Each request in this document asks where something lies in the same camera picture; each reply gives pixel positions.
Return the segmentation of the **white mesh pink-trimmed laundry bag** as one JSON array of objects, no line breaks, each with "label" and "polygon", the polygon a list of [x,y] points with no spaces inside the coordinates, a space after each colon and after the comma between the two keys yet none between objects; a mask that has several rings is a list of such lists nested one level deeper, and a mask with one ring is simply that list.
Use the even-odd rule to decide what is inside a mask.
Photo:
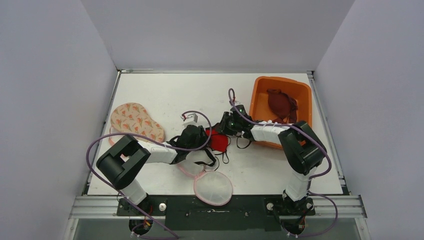
[{"label": "white mesh pink-trimmed laundry bag", "polygon": [[218,171],[220,162],[208,149],[190,152],[177,167],[193,178],[194,194],[202,202],[216,207],[230,202],[233,185],[226,175]]}]

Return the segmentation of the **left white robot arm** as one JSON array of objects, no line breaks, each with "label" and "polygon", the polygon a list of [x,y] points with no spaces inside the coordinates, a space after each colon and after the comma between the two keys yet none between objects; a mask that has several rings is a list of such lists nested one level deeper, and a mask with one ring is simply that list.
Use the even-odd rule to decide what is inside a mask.
[{"label": "left white robot arm", "polygon": [[161,144],[139,142],[134,133],[125,134],[99,157],[96,167],[115,190],[130,200],[131,211],[141,216],[149,210],[149,195],[136,180],[142,167],[149,163],[176,165],[190,152],[205,149],[209,141],[206,130],[192,124],[179,136]]}]

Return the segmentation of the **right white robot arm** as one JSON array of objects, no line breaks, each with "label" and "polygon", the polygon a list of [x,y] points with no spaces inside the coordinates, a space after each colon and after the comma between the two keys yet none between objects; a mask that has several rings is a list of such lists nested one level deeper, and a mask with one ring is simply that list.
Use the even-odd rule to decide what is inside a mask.
[{"label": "right white robot arm", "polygon": [[223,113],[216,130],[220,134],[241,137],[250,142],[281,145],[292,169],[282,194],[282,207],[290,215],[302,209],[302,200],[309,194],[311,180],[323,159],[328,157],[326,148],[307,122],[254,121],[240,104]]}]

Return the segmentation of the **dark red bra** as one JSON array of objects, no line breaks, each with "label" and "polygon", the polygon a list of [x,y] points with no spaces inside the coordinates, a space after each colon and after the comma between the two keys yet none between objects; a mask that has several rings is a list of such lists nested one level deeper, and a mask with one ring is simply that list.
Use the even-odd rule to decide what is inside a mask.
[{"label": "dark red bra", "polygon": [[276,116],[274,123],[291,124],[297,122],[298,105],[294,98],[288,96],[280,89],[267,89],[268,106]]}]

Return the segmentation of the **floral beige bra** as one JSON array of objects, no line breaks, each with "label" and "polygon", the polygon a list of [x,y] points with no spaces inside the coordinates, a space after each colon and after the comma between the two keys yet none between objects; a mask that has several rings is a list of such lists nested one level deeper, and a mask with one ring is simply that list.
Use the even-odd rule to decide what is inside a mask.
[{"label": "floral beige bra", "polygon": [[110,115],[109,133],[133,133],[162,143],[165,131],[153,120],[147,110],[139,103],[129,102],[119,105]]}]

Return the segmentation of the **orange plastic basin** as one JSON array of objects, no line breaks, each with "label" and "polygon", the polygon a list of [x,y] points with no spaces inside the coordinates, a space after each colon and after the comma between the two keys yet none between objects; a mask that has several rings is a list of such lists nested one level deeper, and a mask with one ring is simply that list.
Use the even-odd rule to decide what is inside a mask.
[{"label": "orange plastic basin", "polygon": [[267,89],[279,89],[297,102],[297,122],[313,125],[311,88],[302,82],[277,76],[260,76],[255,80],[249,115],[255,121],[273,121],[277,117],[268,105]]}]

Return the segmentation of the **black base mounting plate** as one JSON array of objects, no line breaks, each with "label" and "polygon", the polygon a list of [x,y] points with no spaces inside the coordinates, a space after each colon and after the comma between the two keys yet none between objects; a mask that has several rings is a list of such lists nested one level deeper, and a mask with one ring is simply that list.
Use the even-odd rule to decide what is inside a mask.
[{"label": "black base mounting plate", "polygon": [[194,195],[150,195],[139,208],[172,231],[279,231],[316,214],[312,198],[293,203],[281,195],[233,195],[212,206]]}]

